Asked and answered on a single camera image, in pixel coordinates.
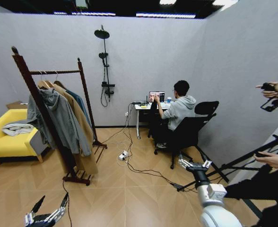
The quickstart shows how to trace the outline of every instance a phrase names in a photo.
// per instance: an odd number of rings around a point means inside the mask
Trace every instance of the hair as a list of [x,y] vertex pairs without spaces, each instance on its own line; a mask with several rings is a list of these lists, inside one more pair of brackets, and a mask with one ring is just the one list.
[[175,83],[174,89],[179,96],[185,96],[190,89],[190,85],[185,80],[179,80],[177,83]]

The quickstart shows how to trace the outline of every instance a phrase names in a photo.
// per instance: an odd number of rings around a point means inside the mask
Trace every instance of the white desk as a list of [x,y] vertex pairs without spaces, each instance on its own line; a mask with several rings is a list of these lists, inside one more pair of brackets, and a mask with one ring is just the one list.
[[[162,109],[167,110],[171,106],[171,103],[167,103],[167,102],[161,103]],[[149,103],[146,108],[141,108],[140,105],[135,105],[135,109],[137,111],[137,124],[136,124],[137,139],[141,139],[141,137],[139,135],[139,111],[141,111],[141,110],[150,110],[151,105],[152,105],[152,103]]]

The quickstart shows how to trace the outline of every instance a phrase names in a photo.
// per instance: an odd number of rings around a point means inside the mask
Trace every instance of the brown coat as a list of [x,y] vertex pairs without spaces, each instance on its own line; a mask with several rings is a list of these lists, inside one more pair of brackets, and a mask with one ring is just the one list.
[[92,154],[89,156],[83,156],[82,154],[74,155],[78,170],[85,170],[86,173],[88,173],[88,174],[98,173],[95,155],[93,152],[94,135],[93,135],[93,131],[92,131],[91,127],[89,126],[82,109],[80,108],[80,106],[78,105],[76,100],[70,94],[68,94],[63,88],[61,88],[60,86],[58,86],[56,84],[54,84],[54,88],[60,95],[64,96],[68,100],[68,103],[71,106],[71,108],[74,112],[74,115],[76,116],[76,119],[78,120],[79,125],[82,128],[82,130],[87,138],[87,142],[90,146],[90,149],[92,151]]

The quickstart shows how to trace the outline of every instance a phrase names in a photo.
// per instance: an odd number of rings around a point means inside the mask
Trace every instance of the keyboard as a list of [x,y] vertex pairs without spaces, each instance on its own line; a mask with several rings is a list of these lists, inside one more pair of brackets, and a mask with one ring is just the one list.
[[170,104],[167,104],[167,103],[160,103],[161,107],[170,107]]
[[170,103],[169,104],[168,103],[160,103],[160,105],[161,105],[162,108],[169,108],[171,106]]

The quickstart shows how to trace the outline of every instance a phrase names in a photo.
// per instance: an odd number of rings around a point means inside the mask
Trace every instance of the hand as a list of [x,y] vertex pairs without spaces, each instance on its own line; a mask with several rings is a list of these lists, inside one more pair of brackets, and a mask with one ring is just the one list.
[[278,82],[269,82],[269,84],[273,85],[275,91],[262,91],[263,96],[266,98],[278,98]]
[[266,164],[270,165],[271,167],[278,169],[278,155],[268,153],[268,152],[259,152],[259,153],[268,155],[269,157],[257,157],[256,155],[254,155],[254,158],[258,162],[266,163]]
[[157,103],[160,103],[159,96],[155,96],[154,100],[155,100]]

